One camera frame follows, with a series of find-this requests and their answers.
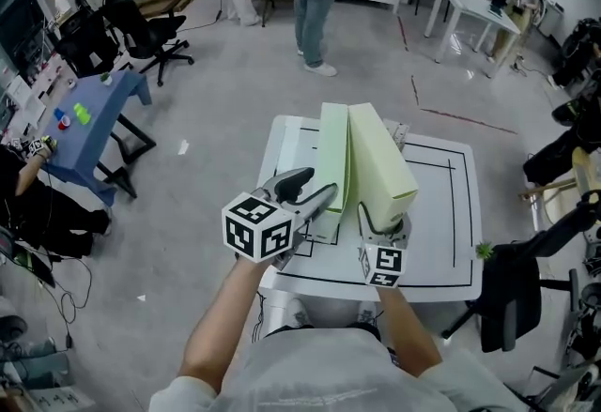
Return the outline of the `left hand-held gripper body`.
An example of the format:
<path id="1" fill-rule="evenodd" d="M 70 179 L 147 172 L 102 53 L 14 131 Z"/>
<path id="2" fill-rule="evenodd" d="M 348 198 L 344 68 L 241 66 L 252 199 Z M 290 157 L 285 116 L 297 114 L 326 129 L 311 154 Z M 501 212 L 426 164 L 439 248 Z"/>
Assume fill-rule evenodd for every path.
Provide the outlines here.
<path id="1" fill-rule="evenodd" d="M 282 200 L 296 200 L 301 193 L 301 186 L 285 192 L 262 186 L 240 193 L 222 209 L 224 245 L 255 264 L 267 261 L 279 269 L 285 267 L 304 236 L 301 218 L 285 209 Z"/>

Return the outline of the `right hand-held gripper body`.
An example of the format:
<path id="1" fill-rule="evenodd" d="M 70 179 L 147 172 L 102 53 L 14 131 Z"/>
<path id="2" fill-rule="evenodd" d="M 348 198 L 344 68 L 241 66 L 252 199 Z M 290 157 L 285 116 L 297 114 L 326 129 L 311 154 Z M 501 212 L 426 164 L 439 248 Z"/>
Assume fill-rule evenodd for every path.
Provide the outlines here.
<path id="1" fill-rule="evenodd" d="M 365 283 L 395 288 L 406 271 L 408 234 L 377 235 L 362 232 L 359 262 Z"/>

